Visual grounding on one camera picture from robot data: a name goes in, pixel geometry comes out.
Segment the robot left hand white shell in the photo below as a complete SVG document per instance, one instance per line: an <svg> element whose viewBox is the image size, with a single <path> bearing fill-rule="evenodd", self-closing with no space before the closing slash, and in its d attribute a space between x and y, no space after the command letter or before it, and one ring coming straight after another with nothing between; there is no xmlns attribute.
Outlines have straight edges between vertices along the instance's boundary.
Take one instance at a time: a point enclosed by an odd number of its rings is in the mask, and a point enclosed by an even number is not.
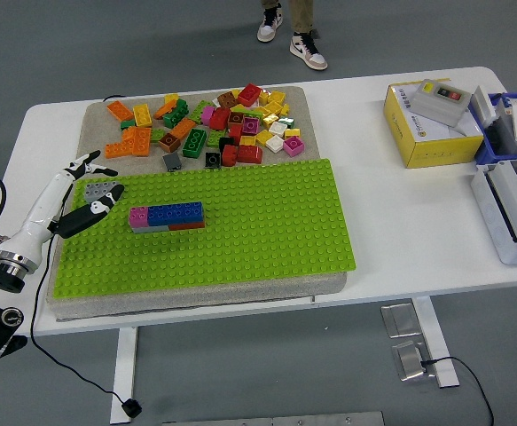
<svg viewBox="0 0 517 426"><path fill-rule="evenodd" d="M60 216L63 200L74 181L85 174L97 173L109 177L118 175L116 170L92 163L100 154L99 150L86 154L57 173L36 199L22 227L11 238L0 243L0 251L27 258L40 256L42 245L52 236L49 226L55 217Z"/></svg>

